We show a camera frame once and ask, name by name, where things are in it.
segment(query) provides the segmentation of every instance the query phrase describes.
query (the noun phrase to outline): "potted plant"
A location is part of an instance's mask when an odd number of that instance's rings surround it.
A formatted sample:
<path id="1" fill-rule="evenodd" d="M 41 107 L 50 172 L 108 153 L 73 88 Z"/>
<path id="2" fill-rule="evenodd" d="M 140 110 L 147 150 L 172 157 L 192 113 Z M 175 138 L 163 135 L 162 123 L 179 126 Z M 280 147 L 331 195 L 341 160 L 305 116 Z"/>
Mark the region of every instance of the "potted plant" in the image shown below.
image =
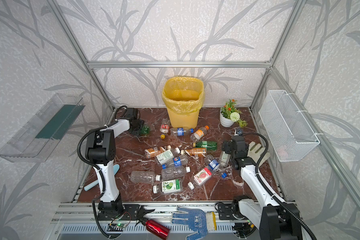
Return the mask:
<path id="1" fill-rule="evenodd" d="M 247 122 L 240 119 L 239 109 L 235 108 L 236 101 L 234 99 L 225 103 L 224 107 L 220 109 L 220 124 L 223 127 L 230 127 L 234 123 L 239 124 L 240 127 L 245 127 Z"/>

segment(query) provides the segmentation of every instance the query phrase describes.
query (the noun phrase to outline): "green strip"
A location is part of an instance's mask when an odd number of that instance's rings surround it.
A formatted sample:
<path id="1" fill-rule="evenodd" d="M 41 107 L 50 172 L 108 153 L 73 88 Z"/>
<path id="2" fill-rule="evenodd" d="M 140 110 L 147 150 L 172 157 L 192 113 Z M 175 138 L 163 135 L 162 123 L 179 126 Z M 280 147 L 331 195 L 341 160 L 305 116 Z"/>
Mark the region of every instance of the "green strip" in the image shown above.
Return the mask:
<path id="1" fill-rule="evenodd" d="M 36 138 L 62 139 L 85 105 L 65 104 L 37 134 Z"/>
<path id="2" fill-rule="evenodd" d="M 178 179 L 176 179 L 175 181 L 176 181 L 176 189 L 180 189 L 180 181 Z"/>

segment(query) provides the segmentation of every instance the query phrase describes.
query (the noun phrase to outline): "white flower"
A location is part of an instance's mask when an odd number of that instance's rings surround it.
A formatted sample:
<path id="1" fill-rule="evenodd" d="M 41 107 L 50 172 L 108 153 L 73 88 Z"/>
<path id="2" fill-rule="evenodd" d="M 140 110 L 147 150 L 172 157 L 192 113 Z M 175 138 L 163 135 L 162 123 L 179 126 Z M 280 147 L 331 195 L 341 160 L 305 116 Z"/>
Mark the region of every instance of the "white flower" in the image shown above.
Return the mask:
<path id="1" fill-rule="evenodd" d="M 240 119 L 240 114 L 236 112 L 231 113 L 230 119 L 232 122 L 237 122 Z"/>

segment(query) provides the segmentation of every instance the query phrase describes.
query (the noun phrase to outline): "white flower pot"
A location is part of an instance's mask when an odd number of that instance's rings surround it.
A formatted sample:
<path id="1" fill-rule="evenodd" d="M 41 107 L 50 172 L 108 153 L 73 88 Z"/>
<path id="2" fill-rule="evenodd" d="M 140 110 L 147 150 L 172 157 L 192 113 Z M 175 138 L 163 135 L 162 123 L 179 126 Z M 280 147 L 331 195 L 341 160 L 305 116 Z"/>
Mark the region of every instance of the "white flower pot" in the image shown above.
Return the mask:
<path id="1" fill-rule="evenodd" d="M 221 110 L 220 110 L 220 124 L 223 127 L 230 127 L 234 124 L 234 122 L 231 119 L 224 118 L 223 115 L 221 114 Z"/>

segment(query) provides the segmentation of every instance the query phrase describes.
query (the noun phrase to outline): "red metal bottle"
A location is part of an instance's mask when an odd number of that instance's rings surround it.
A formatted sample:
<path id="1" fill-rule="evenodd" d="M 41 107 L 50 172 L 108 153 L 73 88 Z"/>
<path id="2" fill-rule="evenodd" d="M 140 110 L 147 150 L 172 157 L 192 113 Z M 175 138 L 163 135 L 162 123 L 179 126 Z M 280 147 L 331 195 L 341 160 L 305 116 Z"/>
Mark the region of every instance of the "red metal bottle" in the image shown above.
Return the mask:
<path id="1" fill-rule="evenodd" d="M 147 228 L 147 230 L 162 240 L 166 240 L 169 234 L 170 229 L 164 227 L 160 223 L 148 218 L 139 218 L 140 222 Z"/>

